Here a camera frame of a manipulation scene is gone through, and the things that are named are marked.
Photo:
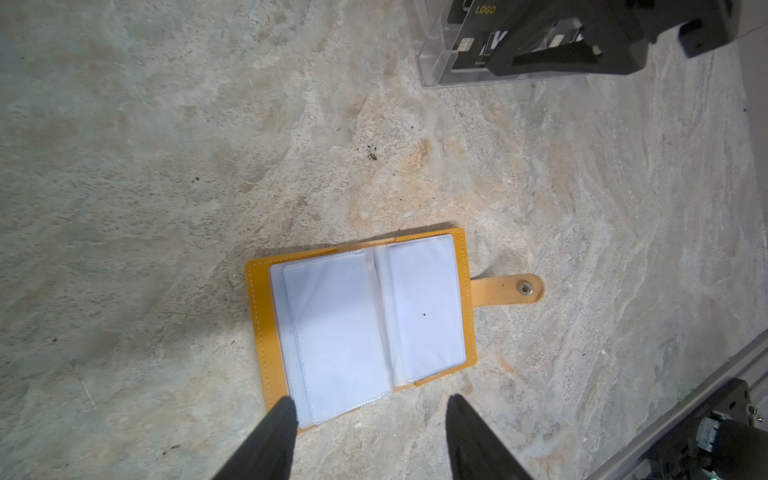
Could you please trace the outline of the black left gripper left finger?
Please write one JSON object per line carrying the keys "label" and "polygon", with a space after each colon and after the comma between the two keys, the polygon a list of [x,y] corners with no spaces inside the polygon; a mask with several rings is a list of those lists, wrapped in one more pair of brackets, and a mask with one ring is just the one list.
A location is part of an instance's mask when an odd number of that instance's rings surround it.
{"label": "black left gripper left finger", "polygon": [[297,435],[295,402],[283,396],[212,479],[289,479]]}

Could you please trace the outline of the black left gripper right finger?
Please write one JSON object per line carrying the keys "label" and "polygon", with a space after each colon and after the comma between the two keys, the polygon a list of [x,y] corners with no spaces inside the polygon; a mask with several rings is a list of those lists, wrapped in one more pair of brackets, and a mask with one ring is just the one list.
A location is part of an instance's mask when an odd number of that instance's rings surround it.
{"label": "black left gripper right finger", "polygon": [[454,479],[532,480],[532,476],[460,394],[451,395],[448,399],[445,427]]}

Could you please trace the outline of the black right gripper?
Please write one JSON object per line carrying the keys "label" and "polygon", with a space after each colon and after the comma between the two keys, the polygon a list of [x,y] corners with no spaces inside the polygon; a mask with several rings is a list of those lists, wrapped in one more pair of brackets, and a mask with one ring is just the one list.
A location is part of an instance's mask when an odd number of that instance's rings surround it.
{"label": "black right gripper", "polygon": [[688,58],[732,43],[740,13],[740,0],[523,1],[505,18],[486,68],[496,76],[629,75],[645,67],[649,42],[675,27]]}

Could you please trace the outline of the black VIP card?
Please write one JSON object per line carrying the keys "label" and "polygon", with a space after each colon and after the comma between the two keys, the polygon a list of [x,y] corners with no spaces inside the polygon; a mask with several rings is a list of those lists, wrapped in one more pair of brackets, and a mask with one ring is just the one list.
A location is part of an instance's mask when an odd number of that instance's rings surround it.
{"label": "black VIP card", "polygon": [[454,42],[457,57],[452,72],[479,72],[507,37],[512,14],[521,5],[515,0],[471,1]]}

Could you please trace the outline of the yellow leather card holder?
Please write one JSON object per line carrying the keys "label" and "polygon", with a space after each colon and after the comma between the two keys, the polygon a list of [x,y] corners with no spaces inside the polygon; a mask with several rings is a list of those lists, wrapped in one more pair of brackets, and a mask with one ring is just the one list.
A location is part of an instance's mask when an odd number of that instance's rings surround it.
{"label": "yellow leather card holder", "polygon": [[475,365],[474,312],[533,304],[534,274],[473,279],[459,227],[249,261],[265,403],[308,430]]}

